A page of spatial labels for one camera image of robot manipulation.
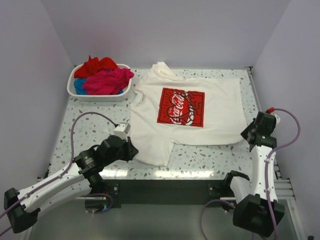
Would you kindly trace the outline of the white t shirt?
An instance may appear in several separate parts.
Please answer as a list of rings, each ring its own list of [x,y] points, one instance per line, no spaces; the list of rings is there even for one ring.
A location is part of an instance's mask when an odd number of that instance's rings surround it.
[[[174,145],[240,142],[247,127],[238,78],[183,78],[158,62],[134,92],[130,138],[136,159],[149,165],[167,166]]]

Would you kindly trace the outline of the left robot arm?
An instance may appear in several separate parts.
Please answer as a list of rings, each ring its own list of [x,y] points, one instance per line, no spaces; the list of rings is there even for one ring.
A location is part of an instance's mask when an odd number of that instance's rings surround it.
[[[21,190],[8,189],[4,193],[1,216],[8,217],[9,230],[21,233],[37,222],[46,201],[73,184],[87,180],[86,191],[92,196],[99,196],[104,190],[100,172],[115,161],[133,160],[138,152],[129,137],[124,140],[111,135],[101,144],[73,156],[68,166],[42,181]]]

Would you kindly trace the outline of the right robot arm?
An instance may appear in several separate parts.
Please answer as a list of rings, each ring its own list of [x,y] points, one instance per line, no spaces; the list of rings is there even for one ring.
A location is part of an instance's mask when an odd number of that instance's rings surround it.
[[[252,177],[232,170],[222,185],[227,196],[235,197],[233,225],[265,238],[272,235],[285,214],[275,191],[274,150],[277,139],[272,133],[276,124],[274,115],[258,112],[240,134],[249,144]]]

